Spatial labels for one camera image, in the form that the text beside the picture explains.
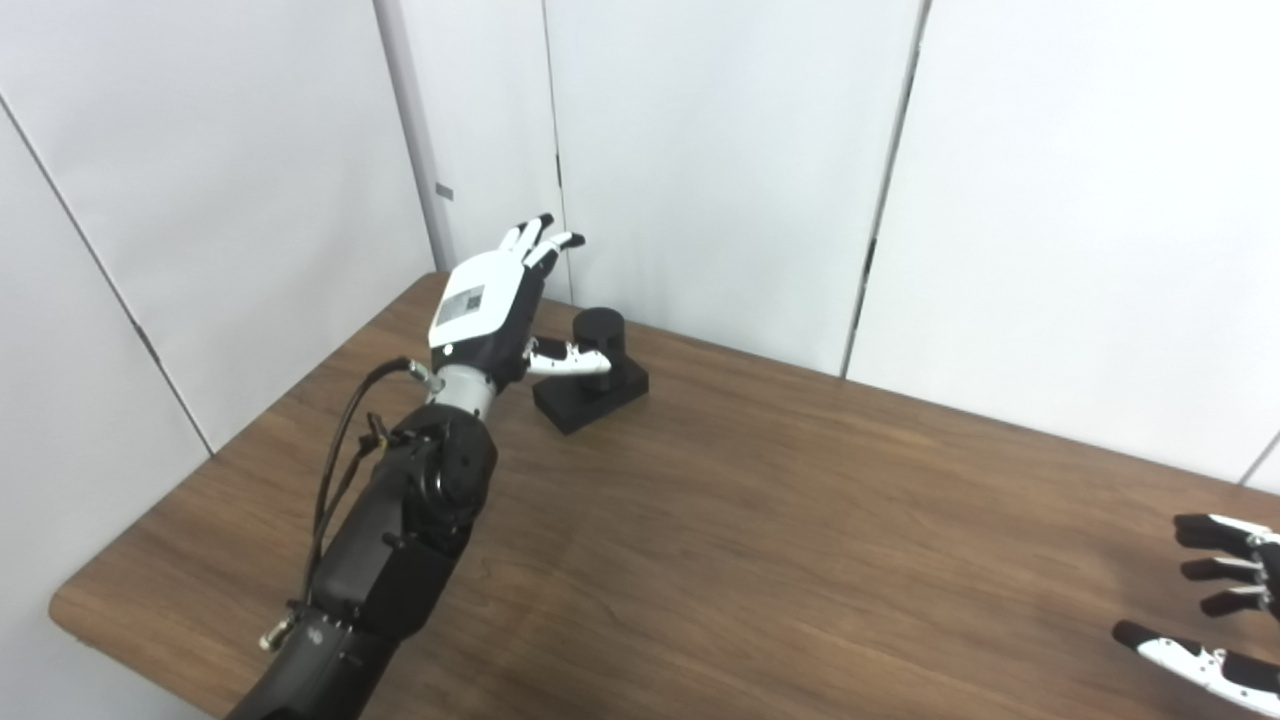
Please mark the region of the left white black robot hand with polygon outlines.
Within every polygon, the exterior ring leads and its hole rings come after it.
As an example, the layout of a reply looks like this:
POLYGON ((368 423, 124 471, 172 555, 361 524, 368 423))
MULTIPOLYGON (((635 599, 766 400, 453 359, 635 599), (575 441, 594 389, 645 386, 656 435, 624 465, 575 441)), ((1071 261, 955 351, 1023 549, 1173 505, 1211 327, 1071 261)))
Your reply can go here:
POLYGON ((545 238, 554 220, 545 213, 522 222, 509 228, 495 249, 452 270, 428 333, 435 372, 465 366, 502 392, 529 373, 604 375, 613 369, 600 350, 540 340, 532 331, 557 260, 586 243, 572 232, 545 238))

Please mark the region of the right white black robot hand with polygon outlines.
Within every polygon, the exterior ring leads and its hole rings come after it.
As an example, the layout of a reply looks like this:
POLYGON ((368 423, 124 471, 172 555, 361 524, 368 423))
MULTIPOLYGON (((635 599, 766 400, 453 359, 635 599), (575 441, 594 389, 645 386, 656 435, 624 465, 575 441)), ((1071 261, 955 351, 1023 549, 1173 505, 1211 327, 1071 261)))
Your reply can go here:
MULTIPOLYGON (((1187 512, 1172 518, 1175 541, 1184 548, 1219 551, 1219 556, 1183 562, 1189 582, 1233 582, 1199 602, 1207 618, 1265 612, 1279 619, 1277 530, 1239 518, 1187 512)), ((1279 666, 1225 648, 1169 635, 1121 620, 1112 638, 1147 662, 1202 691, 1265 717, 1279 717, 1279 666)))

